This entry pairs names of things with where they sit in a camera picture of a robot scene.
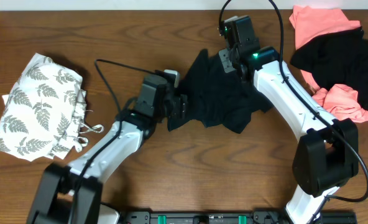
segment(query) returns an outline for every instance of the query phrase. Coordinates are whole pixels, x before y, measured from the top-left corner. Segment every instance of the black cloth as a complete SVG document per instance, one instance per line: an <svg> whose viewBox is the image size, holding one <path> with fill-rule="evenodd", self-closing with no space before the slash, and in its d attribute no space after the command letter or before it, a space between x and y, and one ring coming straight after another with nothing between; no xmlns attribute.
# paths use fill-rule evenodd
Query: black cloth
<svg viewBox="0 0 368 224"><path fill-rule="evenodd" d="M188 96L188 111L186 119L169 119L169 131L196 119L206 128L223 124L239 134L253 112L272 107L252 84L242 84L236 72L225 73L219 55L208 58L206 49L197 56L177 93Z"/></svg>
<svg viewBox="0 0 368 224"><path fill-rule="evenodd" d="M345 84L358 91L358 103L368 110L368 40L361 28L315 37L293 54L290 63L310 72L330 90Z"/></svg>

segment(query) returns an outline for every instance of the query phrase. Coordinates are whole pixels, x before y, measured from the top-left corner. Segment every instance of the folded clothing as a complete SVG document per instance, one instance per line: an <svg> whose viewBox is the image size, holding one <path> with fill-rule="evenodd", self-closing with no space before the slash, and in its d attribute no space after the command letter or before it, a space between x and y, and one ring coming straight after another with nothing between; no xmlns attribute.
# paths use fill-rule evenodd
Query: folded clothing
<svg viewBox="0 0 368 224"><path fill-rule="evenodd" d="M65 157L71 145L59 142L66 138L74 112L84 116L86 108L81 83L82 77L73 70L35 54L6 101L0 120L0 151L28 161Z"/></svg>
<svg viewBox="0 0 368 224"><path fill-rule="evenodd" d="M311 72L330 90L345 84L358 91L358 103L368 111L368 40L361 28L315 37L293 54L290 63Z"/></svg>
<svg viewBox="0 0 368 224"><path fill-rule="evenodd" d="M253 112L272 107L253 85L242 84L236 71L225 73L219 55L208 58L206 49L199 53L177 92L188 96L188 112L186 119L170 118L169 131L196 119L206 128L223 124L241 133Z"/></svg>
<svg viewBox="0 0 368 224"><path fill-rule="evenodd" d="M53 149L49 152L48 155L45 157L49 159L53 159L54 156L59 157L60 159L64 159L65 156L71 151L72 147L75 147L77 152L82 151L84 146L87 146L88 140L84 137L79 137L79 130L84 125L85 120L85 111L86 111L86 101L85 101L86 91L80 90L78 94L78 98L76 99L75 103L75 110L73 112L72 120L67 125L68 120L63 119L62 120L62 127L59 129L59 131L63 132L63 135L58 139L57 145L53 147ZM9 99L9 95L3 95L2 96L4 104L7 104L7 101ZM90 131L94 131L94 129L101 128L99 132L103 132L104 127L99 125L96 125L92 128L90 128Z"/></svg>
<svg viewBox="0 0 368 224"><path fill-rule="evenodd" d="M339 120L350 118L353 122L368 121L368 111L357 102L358 92L351 87L336 84L329 91L318 90L313 99L327 112L334 114Z"/></svg>

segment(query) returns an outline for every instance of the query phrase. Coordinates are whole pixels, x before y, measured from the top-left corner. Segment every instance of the wooden table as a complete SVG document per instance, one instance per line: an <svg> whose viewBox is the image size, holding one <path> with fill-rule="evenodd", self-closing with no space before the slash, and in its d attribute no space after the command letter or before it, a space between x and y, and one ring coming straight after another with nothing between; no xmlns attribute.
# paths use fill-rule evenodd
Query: wooden table
<svg viewBox="0 0 368 224"><path fill-rule="evenodd" d="M216 54L225 45L218 35L218 11L65 11L0 12L1 95L9 93L21 71L38 52L83 76L89 124L112 124L117 111L93 61L105 58L146 69L174 69L186 74L198 52ZM248 14L263 46L279 48L274 11L229 11ZM291 11L282 11L287 62L294 51ZM368 38L368 11L346 11L362 22ZM120 102L136 96L144 74L102 65ZM304 83L299 71L290 68ZM358 124L359 149L368 165L368 122ZM84 134L90 149L103 134ZM205 129L191 121L171 133L166 124L139 152L127 158L104 186L103 201L118 208L154 211L252 210L283 208L296 182L292 160L297 142L288 124L272 109L256 112L242 134L223 126ZM61 164L81 153L71 152ZM49 159L27 162L0 152L0 223L24 223L40 176ZM362 171L338 195L358 197L365 191ZM352 204L333 200L325 209L355 210L368 223L368 200Z"/></svg>

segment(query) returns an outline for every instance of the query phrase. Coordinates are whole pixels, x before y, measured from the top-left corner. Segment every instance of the drawstring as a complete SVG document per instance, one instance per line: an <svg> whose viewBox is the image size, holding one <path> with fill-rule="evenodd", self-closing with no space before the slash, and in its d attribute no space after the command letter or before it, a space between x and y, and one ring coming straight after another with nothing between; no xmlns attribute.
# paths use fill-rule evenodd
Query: drawstring
<svg viewBox="0 0 368 224"><path fill-rule="evenodd" d="M102 133L104 131L104 126L101 124L94 125L93 127L89 127L86 123L80 122L80 127L86 127L86 131L80 131L79 134L89 133L89 132L95 132L95 133Z"/></svg>
<svg viewBox="0 0 368 224"><path fill-rule="evenodd" d="M73 140L73 146L77 152L81 152L83 147L86 147L89 144L89 139L86 137L77 137Z"/></svg>

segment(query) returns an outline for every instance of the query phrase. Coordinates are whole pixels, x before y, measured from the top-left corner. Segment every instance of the black cable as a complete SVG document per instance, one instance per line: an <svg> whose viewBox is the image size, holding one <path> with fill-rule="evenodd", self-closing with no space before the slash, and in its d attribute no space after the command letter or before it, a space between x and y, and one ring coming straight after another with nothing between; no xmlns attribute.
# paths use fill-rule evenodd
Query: black cable
<svg viewBox="0 0 368 224"><path fill-rule="evenodd" d="M220 16L219 16L219 31L220 31L220 34L223 35L223 30L224 30L224 21L222 20L223 19L223 12L225 10L225 8L227 7L228 3L231 2L231 0L228 0L224 5L223 5L223 8L221 8L221 11L220 11Z"/></svg>
<svg viewBox="0 0 368 224"><path fill-rule="evenodd" d="M323 201L322 201L321 205L318 207L317 211L316 211L316 212L313 214L313 216L311 217L311 219L310 219L310 223L316 223L316 222L317 222L317 220L315 220L316 216L317 216L320 212L322 212L322 208L325 206L326 202L328 202L328 201L329 201L329 198L328 198L327 196L324 196L324 197L323 197Z"/></svg>
<svg viewBox="0 0 368 224"><path fill-rule="evenodd" d="M151 73L151 74L155 74L154 72L151 72L151 71L148 71L148 70L145 70L145 69L141 69L141 68L135 68L135 67L132 67L132 66L128 66L128 65L124 65L122 63L117 63L117 62L112 62L112 61L109 61L109 60L104 60L104 59L96 59L94 61L94 65L97 69L97 72L99 73L101 79L103 79L105 85L107 86L110 94L112 95L113 99L114 99L114 102L116 104L116 108L117 108L117 112L118 112L118 115L120 116L121 113L122 113L122 110L121 110L121 106L119 105L119 102L116 98L116 95L115 93L112 91L112 88L109 86L109 83L107 82L107 80L105 79L103 73L101 72L101 70L99 69L98 67L98 64L97 62L104 62L104 63L110 63L110 64L113 64L113 65L118 65L118 66L121 66L121 67L124 67L124 68L130 68L130 69L133 69L133 70L137 70L137 71L140 71L140 72L146 72L146 73ZM124 109L128 108L130 106L130 104L132 102L134 102L137 98L136 97L133 97L131 99L129 99L125 106L124 106ZM94 159L105 149L107 148L116 138L118 138L120 135L121 135L121 132L122 132L122 121L123 121L123 118L119 118L119 129L118 131L116 132L116 134L103 146L101 146L100 149L98 149L96 151L96 153L94 153L86 162L85 166L83 167L83 170L80 172L80 175L78 177L78 180L76 181L76 186L75 186L75 189L74 189L74 194L73 194L73 199L72 199L72 206L71 206L71 210L70 210L70 215L69 215L69 219L68 219L68 223L69 224L72 224L72 223L75 223L74 219L75 219L75 213L76 213L76 206L78 204L78 191L79 191L79 188L81 186L81 183L83 181L83 177L85 176L86 174L86 171L87 169L91 166L91 164L93 163Z"/></svg>
<svg viewBox="0 0 368 224"><path fill-rule="evenodd" d="M335 196L335 195L327 195L327 198L334 198L334 199L338 199L338 200L342 200L345 202L363 202L365 199L368 198L368 169L364 163L364 160L362 160L361 156L359 156L359 154L352 148L352 146L341 136L341 134L335 130L327 121L325 121L318 112L316 112L298 93L297 91L294 89L294 87L292 87L292 84L290 84L288 77L285 75L285 73L283 72L283 67L282 67L282 62L283 62L283 22L282 22L282 17L281 17L281 13L278 10L277 5L272 1L269 0L269 2L272 4L272 6L275 9L275 12L278 15L278 19L279 19L279 24L280 24L280 32L281 32L281 36L280 36L280 50L279 50L279 70L280 73L282 75L283 80L285 81L285 83L288 85L289 89L295 94L295 96L305 105L305 107L315 116L315 118L317 118L318 120L320 120L326 127L328 127L330 130L332 130L332 133L344 144L346 145L350 151L354 154L354 156L357 158L357 160L359 161L362 170L365 173L365 178L366 178L366 191L365 194L362 197L359 198L345 198L345 197L340 197L340 196Z"/></svg>

